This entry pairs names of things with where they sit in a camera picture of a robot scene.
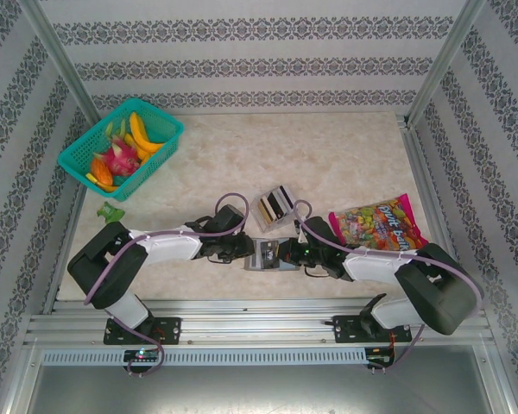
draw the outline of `marble floor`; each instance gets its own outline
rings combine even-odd
[[[287,115],[178,116],[185,132],[179,151],[127,201],[125,227],[171,229],[212,215],[229,191],[249,200],[279,184],[311,202],[314,214],[372,204],[406,192],[416,222],[430,240],[407,154],[393,112]],[[237,199],[227,200],[243,209]],[[86,193],[70,258],[101,228],[104,202]],[[293,226],[263,235],[251,218],[252,237],[295,236]],[[243,260],[171,261],[143,267],[131,290],[142,299],[265,299],[371,297],[388,287],[375,282],[308,278],[297,272],[247,272]],[[66,272],[59,300],[81,300]]]

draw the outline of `snack bag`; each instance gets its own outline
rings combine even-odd
[[[360,244],[378,250],[411,250],[428,243],[416,226],[407,194],[381,203],[330,213],[328,218],[343,244]]]

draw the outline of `patterned wallpaper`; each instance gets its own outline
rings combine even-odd
[[[0,0],[0,387],[40,313],[77,183],[57,163],[86,120],[19,5]]]
[[[137,96],[174,114],[404,115],[464,0],[41,5],[102,114]]]
[[[518,401],[518,1],[483,6],[416,128]]]

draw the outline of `green basket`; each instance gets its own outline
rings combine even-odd
[[[86,178],[86,174],[90,172],[92,153],[103,153],[111,146],[105,136],[105,129],[110,122],[113,122],[113,132],[115,133],[124,119],[127,130],[130,131],[129,116],[132,112],[136,112],[142,117],[149,140],[157,143],[165,142],[165,145],[114,192],[105,192]],[[172,116],[157,109],[154,105],[132,98],[121,103],[108,116],[65,149],[60,154],[58,163],[74,178],[98,194],[115,198],[117,201],[124,201],[174,154],[179,147],[179,137],[183,130],[182,123]]]

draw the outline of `dragon fruit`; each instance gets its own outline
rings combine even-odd
[[[105,153],[94,153],[94,156],[102,160],[113,175],[121,177],[130,176],[140,167],[136,150],[118,136],[113,136],[111,147]]]

